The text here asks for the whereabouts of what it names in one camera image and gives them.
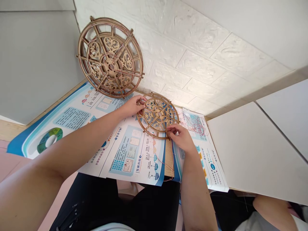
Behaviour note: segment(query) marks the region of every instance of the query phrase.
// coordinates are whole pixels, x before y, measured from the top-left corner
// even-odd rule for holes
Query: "person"
[[[101,147],[121,120],[145,108],[134,96],[119,109],[70,133],[0,184],[0,230],[37,230],[63,182]],[[181,201],[185,229],[217,231],[213,204],[189,132],[170,125],[185,151]],[[78,173],[50,230],[175,230],[180,185],[148,186],[124,204],[116,180]]]
[[[212,192],[211,199],[223,231],[308,230],[302,206],[293,202],[234,190]]]

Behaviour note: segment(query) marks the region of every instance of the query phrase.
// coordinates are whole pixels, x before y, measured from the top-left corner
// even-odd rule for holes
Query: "white brick wall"
[[[144,60],[138,90],[216,117],[290,69],[180,0],[75,0],[80,30],[90,15],[133,28]]]

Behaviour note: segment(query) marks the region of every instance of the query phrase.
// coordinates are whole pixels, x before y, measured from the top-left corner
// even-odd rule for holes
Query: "carved wooden pattern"
[[[151,134],[154,138],[169,139],[167,127],[179,123],[179,115],[175,107],[164,96],[151,92],[144,95],[147,99],[146,108],[142,114],[137,113],[137,119],[143,131]]]
[[[80,34],[77,57],[95,89],[113,98],[131,94],[144,75],[142,54],[133,30],[110,18],[90,17],[90,23]]]

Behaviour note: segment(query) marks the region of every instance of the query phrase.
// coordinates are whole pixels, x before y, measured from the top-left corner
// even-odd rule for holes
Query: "hand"
[[[169,131],[170,138],[185,152],[192,152],[196,150],[192,137],[186,128],[179,124],[172,124],[167,127],[167,130]]]
[[[129,99],[123,106],[117,109],[117,111],[121,113],[121,116],[123,118],[133,116],[134,114],[145,108],[145,101],[147,101],[147,99],[142,95],[134,96]]]

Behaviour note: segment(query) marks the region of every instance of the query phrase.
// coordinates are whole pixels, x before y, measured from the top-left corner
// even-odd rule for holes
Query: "informational poster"
[[[8,152],[34,159],[64,136],[118,109],[138,94],[134,92],[125,98],[110,98],[96,92],[90,84],[85,84],[39,123],[17,136],[9,145]],[[162,185],[165,168],[159,160],[164,161],[164,154],[165,141],[154,141],[143,132],[136,116],[133,116],[119,123],[79,172],[103,178]]]
[[[221,192],[228,192],[229,187],[204,116],[177,107],[176,110],[178,111],[181,125],[189,130],[195,144],[208,188]],[[181,182],[185,152],[174,142],[172,142],[172,146]]]

